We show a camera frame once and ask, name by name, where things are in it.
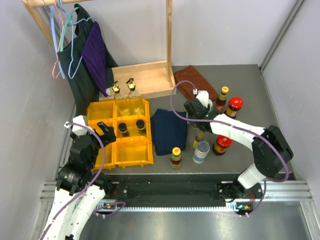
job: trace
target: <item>wooden frame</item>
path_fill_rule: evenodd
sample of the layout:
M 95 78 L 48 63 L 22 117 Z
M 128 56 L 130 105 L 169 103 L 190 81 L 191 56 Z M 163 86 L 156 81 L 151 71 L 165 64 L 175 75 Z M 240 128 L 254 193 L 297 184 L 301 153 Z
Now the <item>wooden frame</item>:
M 62 3 L 69 4 L 85 1 L 89 0 L 62 0 Z M 22 3 L 53 47 L 50 27 L 39 10 L 35 7 L 54 5 L 55 0 L 22 0 Z M 172 0 L 166 0 L 166 60 L 114 67 L 112 69 L 114 80 L 118 81 L 123 94 L 127 95 L 129 93 L 129 89 L 126 85 L 126 81 L 129 78 L 134 78 L 137 91 L 145 99 L 168 96 L 171 94 L 172 89 L 176 85 L 171 66 L 171 35 Z

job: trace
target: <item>red bottle cap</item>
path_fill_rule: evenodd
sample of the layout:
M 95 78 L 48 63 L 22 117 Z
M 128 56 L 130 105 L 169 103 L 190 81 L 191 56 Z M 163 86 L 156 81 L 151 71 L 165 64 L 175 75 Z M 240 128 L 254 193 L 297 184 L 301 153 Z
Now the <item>red bottle cap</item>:
M 229 105 L 235 109 L 240 109 L 244 105 L 244 101 L 238 96 L 230 98 Z
M 230 145 L 232 144 L 232 139 L 222 135 L 219 135 L 216 141 L 218 142 L 218 144 L 225 148 L 230 147 Z

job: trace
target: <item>black bottle cap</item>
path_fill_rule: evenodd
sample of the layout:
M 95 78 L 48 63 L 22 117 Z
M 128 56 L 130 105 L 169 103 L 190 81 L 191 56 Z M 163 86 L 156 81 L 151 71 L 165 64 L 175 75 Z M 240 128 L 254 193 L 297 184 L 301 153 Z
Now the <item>black bottle cap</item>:
M 136 121 L 136 126 L 138 127 L 138 129 L 143 129 L 144 128 L 144 126 L 145 126 L 145 121 L 143 121 L 143 120 L 138 120 L 138 121 Z
M 127 130 L 127 125 L 122 122 L 118 125 L 118 129 L 120 130 L 120 132 L 125 132 Z

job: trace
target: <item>yellow storage bin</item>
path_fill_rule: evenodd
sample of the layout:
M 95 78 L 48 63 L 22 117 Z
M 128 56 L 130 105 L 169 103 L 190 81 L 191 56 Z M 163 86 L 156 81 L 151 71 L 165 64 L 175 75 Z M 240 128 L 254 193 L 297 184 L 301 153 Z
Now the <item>yellow storage bin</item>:
M 117 141 L 115 144 L 114 164 L 125 168 L 128 166 L 153 164 L 152 143 L 145 138 L 133 137 Z
M 114 100 L 92 102 L 87 109 L 88 125 L 95 129 L 98 134 L 103 132 L 97 123 L 104 122 L 107 126 L 114 127 L 116 142 L 105 147 L 106 159 L 103 169 L 111 170 L 118 165 L 122 168 L 128 166 L 144 166 L 153 164 L 151 124 L 149 102 L 143 100 L 145 115 L 119 116 L 117 105 Z M 146 127 L 146 135 L 140 135 L 136 122 L 143 120 Z M 129 137 L 123 137 L 118 129 L 120 123 L 125 123 L 130 133 Z M 94 170 L 98 170 L 102 163 L 102 150 L 96 160 Z
M 104 147 L 104 151 L 105 151 L 105 161 L 104 161 L 104 165 L 103 165 L 103 169 L 114 169 L 115 166 L 115 162 L 114 162 L 114 150 L 113 148 L 115 147 L 115 143 L 111 143 L 107 146 Z M 96 162 L 95 162 L 95 167 L 93 170 L 99 170 L 102 164 L 102 149 L 99 149 L 99 154 L 98 157 L 96 158 Z

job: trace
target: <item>yellow lid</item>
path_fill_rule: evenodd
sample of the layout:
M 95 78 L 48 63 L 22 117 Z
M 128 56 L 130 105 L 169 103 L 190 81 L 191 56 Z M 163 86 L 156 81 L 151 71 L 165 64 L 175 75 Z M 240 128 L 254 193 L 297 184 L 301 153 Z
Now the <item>yellow lid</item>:
M 175 156 L 179 156 L 179 155 L 181 154 L 180 148 L 177 147 L 177 146 L 174 147 L 174 148 L 172 149 L 172 154 L 175 155 Z
M 130 91 L 134 91 L 136 89 L 136 84 L 134 83 L 133 78 L 130 78 L 126 83 L 128 84 Z
M 120 87 L 119 87 L 119 85 L 117 85 L 117 82 L 118 82 L 118 81 L 115 81 L 114 84 L 113 84 L 113 86 L 112 86 L 112 90 L 113 90 L 116 94 L 118 94 L 118 93 L 120 92 Z
M 223 92 L 224 94 L 227 94 L 229 92 L 229 88 L 227 86 L 223 86 L 221 89 L 221 92 Z

